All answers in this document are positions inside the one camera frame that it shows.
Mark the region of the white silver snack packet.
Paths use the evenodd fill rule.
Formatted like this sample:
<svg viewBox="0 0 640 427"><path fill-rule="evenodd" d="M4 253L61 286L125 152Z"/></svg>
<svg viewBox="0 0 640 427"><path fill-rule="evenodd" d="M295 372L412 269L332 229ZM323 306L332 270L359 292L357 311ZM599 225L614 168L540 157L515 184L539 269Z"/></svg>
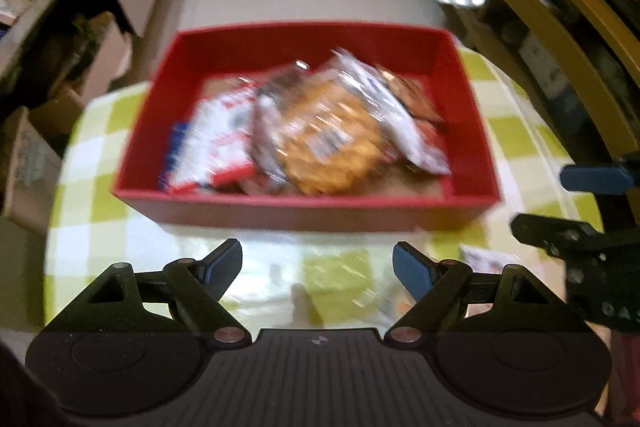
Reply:
<svg viewBox="0 0 640 427"><path fill-rule="evenodd" d="M411 164L425 172L441 176L449 174L445 153L427 143L408 110L385 86L381 74L344 49L332 51L338 77L345 87L357 95L372 116L382 124L390 142Z"/></svg>

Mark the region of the red cardboard box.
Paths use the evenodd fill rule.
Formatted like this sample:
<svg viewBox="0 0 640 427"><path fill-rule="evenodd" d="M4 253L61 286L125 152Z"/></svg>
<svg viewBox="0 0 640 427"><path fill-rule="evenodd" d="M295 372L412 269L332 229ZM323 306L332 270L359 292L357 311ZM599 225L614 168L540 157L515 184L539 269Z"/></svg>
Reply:
<svg viewBox="0 0 640 427"><path fill-rule="evenodd" d="M113 193L160 223L451 230L500 199L450 32L366 22L181 31Z"/></svg>

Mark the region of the wooden chair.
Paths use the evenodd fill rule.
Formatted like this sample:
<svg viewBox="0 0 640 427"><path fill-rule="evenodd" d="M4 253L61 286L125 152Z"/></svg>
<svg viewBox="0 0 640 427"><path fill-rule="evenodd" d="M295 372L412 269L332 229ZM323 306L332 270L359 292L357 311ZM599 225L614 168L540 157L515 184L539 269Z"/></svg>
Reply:
<svg viewBox="0 0 640 427"><path fill-rule="evenodd" d="M620 157L639 150L639 132L634 130L624 104L617 101L596 66L563 26L538 0L503 0L521 17L532 33L558 62L579 100L596 125L608 153ZM620 59L631 83L639 84L639 41L603 0L568 0L591 28Z"/></svg>

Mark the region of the red white snack packet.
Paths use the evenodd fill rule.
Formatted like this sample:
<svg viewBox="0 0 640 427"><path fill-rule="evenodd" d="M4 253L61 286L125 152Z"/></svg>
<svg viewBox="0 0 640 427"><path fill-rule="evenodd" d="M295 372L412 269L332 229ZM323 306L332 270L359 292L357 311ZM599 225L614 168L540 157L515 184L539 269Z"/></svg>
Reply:
<svg viewBox="0 0 640 427"><path fill-rule="evenodd" d="M198 100L191 119L178 124L171 137L163 179L167 192L215 190L254 176L256 95L256 84L246 82Z"/></svg>

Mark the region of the white Kaprons wafer packet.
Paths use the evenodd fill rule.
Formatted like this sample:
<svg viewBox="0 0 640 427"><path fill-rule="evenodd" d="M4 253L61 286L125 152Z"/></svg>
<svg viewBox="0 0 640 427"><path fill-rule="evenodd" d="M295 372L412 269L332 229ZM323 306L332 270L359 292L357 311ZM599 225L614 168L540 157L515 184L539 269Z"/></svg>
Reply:
<svg viewBox="0 0 640 427"><path fill-rule="evenodd" d="M459 251L461 259L477 273L499 274L510 260L503 253L471 245L460 244Z"/></svg>

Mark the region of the packaged waffle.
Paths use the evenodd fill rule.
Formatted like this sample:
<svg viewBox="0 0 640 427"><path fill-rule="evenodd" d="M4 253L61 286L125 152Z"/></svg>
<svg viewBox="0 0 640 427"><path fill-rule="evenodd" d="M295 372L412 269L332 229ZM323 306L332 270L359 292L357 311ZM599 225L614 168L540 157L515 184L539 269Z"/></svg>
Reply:
<svg viewBox="0 0 640 427"><path fill-rule="evenodd" d="M271 191L307 196L361 192L396 159L382 124L331 65L291 67L259 86L253 156Z"/></svg>

